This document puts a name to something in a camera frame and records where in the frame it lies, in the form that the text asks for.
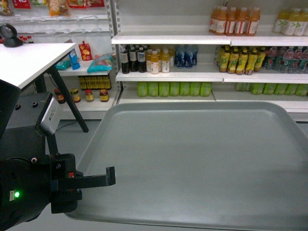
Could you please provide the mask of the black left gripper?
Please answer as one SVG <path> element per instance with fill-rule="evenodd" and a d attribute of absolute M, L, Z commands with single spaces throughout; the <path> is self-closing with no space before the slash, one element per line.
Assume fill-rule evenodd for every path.
<path fill-rule="evenodd" d="M 77 208 L 82 199 L 79 189 L 106 187 L 116 184 L 115 167 L 107 167 L 106 174 L 78 177 L 76 159 L 73 154 L 56 154 L 49 156 L 51 161 L 51 212 L 53 214 L 69 213 Z"/>

